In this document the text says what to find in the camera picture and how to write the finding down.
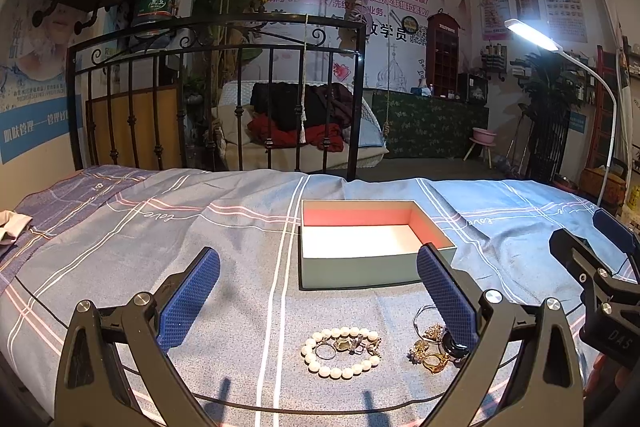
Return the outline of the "black iron bed frame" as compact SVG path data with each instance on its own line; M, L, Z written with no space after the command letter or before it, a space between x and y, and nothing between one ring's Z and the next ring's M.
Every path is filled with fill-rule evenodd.
M306 56L309 51L324 53L329 58L336 54L349 55L355 62L352 85L352 127L350 127L347 179L352 181L357 173L358 147L361 122L361 106L366 59L367 24L358 20L340 20L333 17L288 13L262 13L241 15L216 15L209 17L171 17L160 22L144 23L136 27L112 31L74 44L66 56L66 93L68 134L74 166L86 167L82 152L89 153L89 164L99 162L96 147L96 123L92 113L92 73L104 70L111 75L112 67L124 63L128 67L128 126L134 165L140 166L136 115L134 115L134 62L152 62L152 113L154 130L154 154L157 166L164 167L160 121L157 112L158 80L160 65L170 56L177 57L184 66L186 54L207 53L203 103L207 122L205 150L213 153L214 90L219 86L219 75L226 53L235 53L235 81L242 86L242 58L246 50L268 52L268 72L273 73L274 52L277 50L298 53L296 138L303 138L306 121L304 102L306 96Z

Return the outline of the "red phone booth cabinet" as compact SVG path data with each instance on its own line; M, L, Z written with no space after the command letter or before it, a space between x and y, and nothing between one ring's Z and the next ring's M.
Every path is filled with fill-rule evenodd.
M425 76L434 98L456 94L459 28L457 21L442 11L427 19Z

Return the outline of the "red cloth on chair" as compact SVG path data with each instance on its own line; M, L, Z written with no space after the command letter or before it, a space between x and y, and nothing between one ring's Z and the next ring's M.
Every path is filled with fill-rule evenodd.
M342 130L337 124L329 124L329 127L324 124L306 127L300 132L300 136L297 136L296 130L280 130L266 115L258 115L248 123L247 130L255 142L267 145L267 140L270 140L274 148L292 148L300 143L309 144L317 147L318 150L327 150L330 153L344 150Z

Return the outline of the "dark green covered counter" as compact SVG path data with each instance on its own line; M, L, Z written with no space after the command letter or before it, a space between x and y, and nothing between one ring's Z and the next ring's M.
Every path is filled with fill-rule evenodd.
M389 158L462 158L474 128L487 129L489 109L442 98L370 90L369 105L388 129Z

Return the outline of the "beige cloth on bed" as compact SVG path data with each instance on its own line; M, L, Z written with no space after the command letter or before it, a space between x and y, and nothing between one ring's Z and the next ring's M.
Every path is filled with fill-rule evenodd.
M0 241L1 246L11 246L24 228L32 221L32 217L12 210L0 211Z

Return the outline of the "white wicker swing chair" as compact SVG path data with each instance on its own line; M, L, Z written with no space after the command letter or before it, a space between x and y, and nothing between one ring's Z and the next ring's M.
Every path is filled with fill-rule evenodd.
M339 81L308 82L299 87L294 80L230 81L223 88L217 106L212 109L218 147L224 165L230 170L276 169L281 171L345 169L352 145L354 91ZM309 144L292 148L274 148L255 142L247 130L258 115L266 115L283 131L337 124L342 130L344 150L330 153Z

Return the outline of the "gold strap wrist watch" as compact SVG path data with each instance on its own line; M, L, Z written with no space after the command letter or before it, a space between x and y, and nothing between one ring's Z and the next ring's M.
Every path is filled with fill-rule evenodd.
M455 360L465 359L470 353L468 347L460 345L460 343L457 343L457 341L454 340L454 337L452 337L449 329L444 330L440 345L442 346L442 349L444 349L446 355L448 355L449 358Z

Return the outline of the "open grey pink-lined box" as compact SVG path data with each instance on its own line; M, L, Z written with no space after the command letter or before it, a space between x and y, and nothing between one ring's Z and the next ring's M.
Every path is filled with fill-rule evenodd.
M305 199L299 231L304 291L413 284L422 245L433 244L448 261L457 250L413 200Z

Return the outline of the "thin silver bangle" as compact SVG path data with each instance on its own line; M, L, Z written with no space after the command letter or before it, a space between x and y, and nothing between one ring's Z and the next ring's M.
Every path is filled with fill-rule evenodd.
M420 339L439 340L442 337L442 318L433 303L422 306L416 311L412 326Z

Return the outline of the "pink small stool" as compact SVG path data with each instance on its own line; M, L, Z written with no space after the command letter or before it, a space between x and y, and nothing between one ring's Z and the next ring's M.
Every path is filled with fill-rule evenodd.
M487 160L487 165L492 168L492 149L496 146L497 133L482 128L473 128L471 143L469 150L463 157L464 161L467 161L471 156L475 147L479 147Z

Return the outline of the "gold rings cluster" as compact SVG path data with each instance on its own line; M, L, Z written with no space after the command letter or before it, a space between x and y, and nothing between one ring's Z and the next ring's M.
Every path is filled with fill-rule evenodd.
M357 337L329 337L320 340L312 353L320 360L330 361L340 353L342 355L359 355L360 357L379 357L381 355L380 337L359 335Z

